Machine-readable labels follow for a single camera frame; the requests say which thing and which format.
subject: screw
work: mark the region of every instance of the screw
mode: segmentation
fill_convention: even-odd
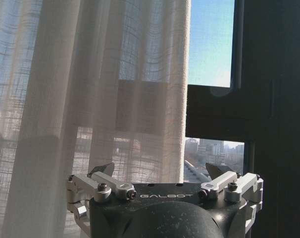
[[[130,200],[134,200],[135,197],[136,197],[136,195],[137,195],[137,192],[134,191],[134,190],[129,190],[129,191],[127,192],[127,197],[128,197]]]
[[[228,183],[228,190],[229,191],[235,191],[237,189],[237,184],[235,182],[229,182]]]
[[[68,178],[68,181],[71,182],[73,177],[74,177],[74,175],[70,175],[69,178]]]
[[[99,183],[99,185],[97,186],[98,191],[105,191],[106,188],[107,188],[107,184],[104,182]]]
[[[199,198],[202,200],[205,200],[208,197],[207,191],[205,189],[199,191],[198,195],[199,195]]]

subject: distant building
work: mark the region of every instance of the distant building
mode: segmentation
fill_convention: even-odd
[[[198,152],[199,142],[195,139],[187,139],[185,141],[185,151],[188,153],[196,154]]]
[[[244,145],[237,145],[236,146],[236,151],[237,151],[237,154],[244,154]]]
[[[198,154],[208,163],[220,165],[225,161],[224,141],[200,139]]]

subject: white curtain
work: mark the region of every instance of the white curtain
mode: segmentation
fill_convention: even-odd
[[[0,238],[70,238],[65,180],[183,180],[190,0],[0,0]]]

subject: window glass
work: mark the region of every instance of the window glass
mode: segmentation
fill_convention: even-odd
[[[230,87],[235,0],[192,0],[188,84]]]
[[[200,173],[208,177],[206,163],[226,165],[243,174],[244,146],[242,142],[186,138],[184,182],[201,182]]]

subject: metal bracket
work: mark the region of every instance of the metal bracket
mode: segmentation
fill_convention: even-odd
[[[223,190],[227,183],[235,181],[237,181],[237,174],[232,171],[227,171],[210,182],[201,183],[200,188],[207,192],[208,199],[215,199],[218,197],[219,192]]]
[[[81,201],[90,200],[105,202],[109,199],[111,188],[99,189],[99,183],[86,175],[70,176],[66,182],[67,210],[74,213],[76,224],[88,235],[91,235],[88,207]]]
[[[262,209],[262,196],[263,179],[257,178],[257,175],[251,173],[240,177],[234,189],[229,186],[224,188],[224,200],[240,202],[243,197],[247,201],[246,233],[254,224],[256,212]]]
[[[257,176],[255,174],[247,173],[237,180],[236,188],[230,189],[228,186],[224,188],[224,199],[230,202],[240,202],[242,195],[249,189],[252,189],[253,193],[257,191]]]
[[[91,226],[86,206],[80,202],[68,203],[67,209],[74,213],[76,224],[87,234],[88,237],[90,237]]]
[[[102,172],[93,173],[91,178],[97,182],[106,183],[119,199],[134,199],[137,194],[131,183],[118,181]]]

